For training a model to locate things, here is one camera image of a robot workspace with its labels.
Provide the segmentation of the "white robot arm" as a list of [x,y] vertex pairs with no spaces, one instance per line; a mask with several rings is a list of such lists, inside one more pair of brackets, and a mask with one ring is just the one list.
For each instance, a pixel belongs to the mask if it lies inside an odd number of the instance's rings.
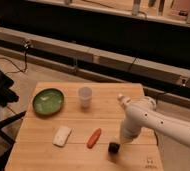
[[158,131],[177,142],[190,147],[190,122],[156,112],[156,102],[148,96],[132,101],[119,95],[118,101],[125,111],[120,125],[120,141],[133,141],[143,127]]

